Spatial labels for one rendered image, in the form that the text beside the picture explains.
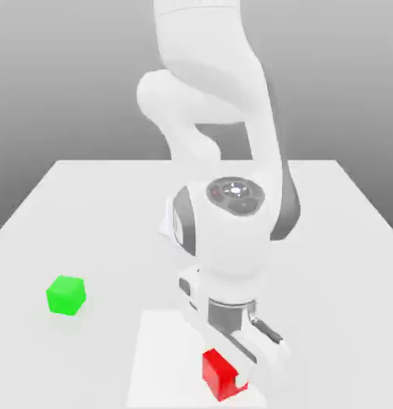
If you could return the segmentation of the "small red cube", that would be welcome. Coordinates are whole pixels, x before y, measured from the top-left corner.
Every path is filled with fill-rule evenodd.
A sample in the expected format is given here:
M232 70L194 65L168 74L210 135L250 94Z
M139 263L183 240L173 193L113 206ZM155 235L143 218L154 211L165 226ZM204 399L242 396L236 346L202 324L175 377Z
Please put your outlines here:
M248 383L238 387L237 370L214 348L202 355L202 379L213 396L222 402L248 389Z

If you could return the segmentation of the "small green cube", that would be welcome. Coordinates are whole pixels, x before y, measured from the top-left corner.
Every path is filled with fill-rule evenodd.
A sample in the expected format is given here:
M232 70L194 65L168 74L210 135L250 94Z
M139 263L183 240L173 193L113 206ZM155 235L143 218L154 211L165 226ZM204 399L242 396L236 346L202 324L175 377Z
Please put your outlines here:
M60 275L46 289L46 299L50 312L75 316L86 300L84 280Z

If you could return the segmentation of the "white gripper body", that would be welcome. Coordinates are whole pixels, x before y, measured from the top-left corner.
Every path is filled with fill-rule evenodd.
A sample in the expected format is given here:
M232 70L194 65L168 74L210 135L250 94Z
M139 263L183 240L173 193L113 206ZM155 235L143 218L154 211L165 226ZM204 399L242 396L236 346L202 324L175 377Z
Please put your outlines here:
M273 342L252 325L247 314L242 315L241 329L229 335L214 328L200 315L192 314L187 321L201 334L209 348L215 348L238 373L247 371L249 382L257 388L278 387L284 382L290 356L284 340Z

